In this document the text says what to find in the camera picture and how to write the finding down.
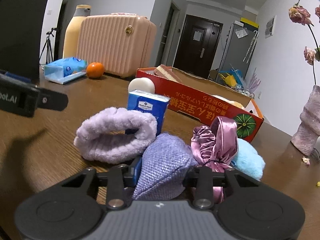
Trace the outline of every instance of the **pink satin fabric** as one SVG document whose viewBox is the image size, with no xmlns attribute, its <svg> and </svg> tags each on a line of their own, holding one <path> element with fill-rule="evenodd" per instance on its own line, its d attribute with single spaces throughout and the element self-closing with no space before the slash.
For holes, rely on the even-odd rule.
<svg viewBox="0 0 320 240">
<path fill-rule="evenodd" d="M 236 122 L 224 116 L 217 116 L 210 128 L 206 125 L 194 128 L 191 149 L 201 166 L 208 166 L 212 171 L 224 172 L 230 167 L 238 151 Z M 213 187 L 213 197 L 216 203 L 222 202 L 221 187 Z"/>
</svg>

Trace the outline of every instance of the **suitcase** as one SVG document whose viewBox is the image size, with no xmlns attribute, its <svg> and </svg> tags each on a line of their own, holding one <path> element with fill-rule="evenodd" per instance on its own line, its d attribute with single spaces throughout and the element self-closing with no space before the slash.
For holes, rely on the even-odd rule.
<svg viewBox="0 0 320 240">
<path fill-rule="evenodd" d="M 121 77 L 148 67 L 156 25 L 128 13 L 88 16 L 81 24 L 77 58 L 100 62 L 105 72 Z"/>
</svg>

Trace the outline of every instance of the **gray refrigerator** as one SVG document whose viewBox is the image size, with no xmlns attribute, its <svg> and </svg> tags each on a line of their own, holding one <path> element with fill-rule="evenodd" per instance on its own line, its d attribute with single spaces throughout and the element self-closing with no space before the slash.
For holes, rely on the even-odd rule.
<svg viewBox="0 0 320 240">
<path fill-rule="evenodd" d="M 238 32 L 238 34 L 239 34 L 239 31 L 241 31 L 243 29 L 245 30 L 247 35 L 245 35 L 241 38 L 238 38 L 236 32 Z M 248 68 L 249 68 L 250 60 L 251 60 L 251 58 L 250 58 L 247 63 L 247 60 L 250 56 L 250 51 L 249 51 L 245 61 L 243 61 L 243 59 L 244 59 L 244 57 L 250 47 L 250 44 L 252 42 L 252 38 L 254 37 L 254 35 L 255 35 L 255 33 L 253 31 L 248 30 L 245 27 L 241 27 L 240 25 L 238 25 L 236 23 L 233 23 L 231 25 L 228 39 L 227 39 L 227 43 L 226 43 L 226 47 L 224 49 L 222 60 L 221 60 L 220 66 L 218 68 L 218 73 L 221 71 L 231 70 L 233 67 L 234 69 L 239 69 L 243 75 L 243 78 L 245 78 L 247 71 L 248 71 Z M 219 75 L 217 75 L 215 81 L 219 84 L 224 83 Z"/>
</svg>

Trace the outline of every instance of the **red cardboard box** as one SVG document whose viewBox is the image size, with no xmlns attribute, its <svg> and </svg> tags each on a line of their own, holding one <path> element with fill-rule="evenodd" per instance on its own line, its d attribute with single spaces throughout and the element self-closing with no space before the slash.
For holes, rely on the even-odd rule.
<svg viewBox="0 0 320 240">
<path fill-rule="evenodd" d="M 238 137 L 248 142 L 253 140 L 263 123 L 263 115 L 253 99 L 179 69 L 168 67 L 182 80 L 183 84 L 153 75 L 154 69 L 138 69 L 136 77 L 151 79 L 155 84 L 156 94 L 170 97 L 169 109 L 186 114 L 208 126 L 211 125 L 216 116 L 234 119 L 238 126 Z M 239 102 L 245 107 L 245 110 L 213 95 Z"/>
</svg>

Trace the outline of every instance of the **tangerine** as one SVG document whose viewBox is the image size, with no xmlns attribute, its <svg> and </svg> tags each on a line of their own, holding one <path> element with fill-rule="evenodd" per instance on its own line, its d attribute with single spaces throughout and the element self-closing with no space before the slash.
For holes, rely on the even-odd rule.
<svg viewBox="0 0 320 240">
<path fill-rule="evenodd" d="M 100 62 L 92 62 L 86 71 L 89 78 L 100 78 L 104 73 L 104 66 Z"/>
</svg>

